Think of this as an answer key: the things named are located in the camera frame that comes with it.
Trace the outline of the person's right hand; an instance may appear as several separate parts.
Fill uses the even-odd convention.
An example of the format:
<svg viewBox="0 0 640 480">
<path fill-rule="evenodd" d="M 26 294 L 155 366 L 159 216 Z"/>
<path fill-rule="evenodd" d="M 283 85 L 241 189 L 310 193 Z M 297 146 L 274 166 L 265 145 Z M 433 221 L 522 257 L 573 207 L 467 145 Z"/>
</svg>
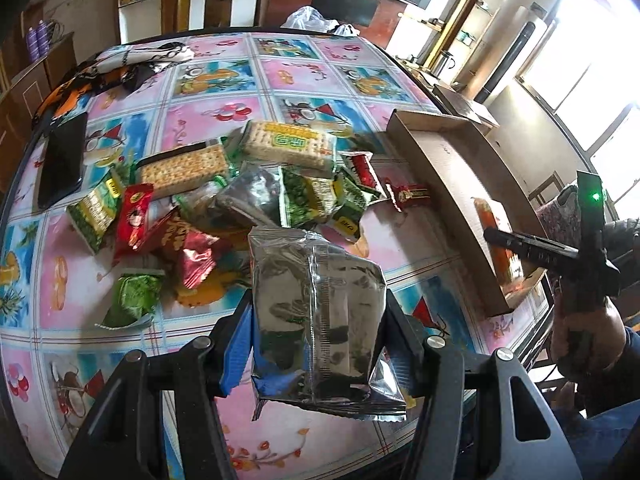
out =
<svg viewBox="0 0 640 480">
<path fill-rule="evenodd" d="M 597 297 L 581 284 L 561 278 L 555 297 L 552 360 L 572 382 L 610 370 L 626 346 L 620 312 L 608 296 Z"/>
</svg>

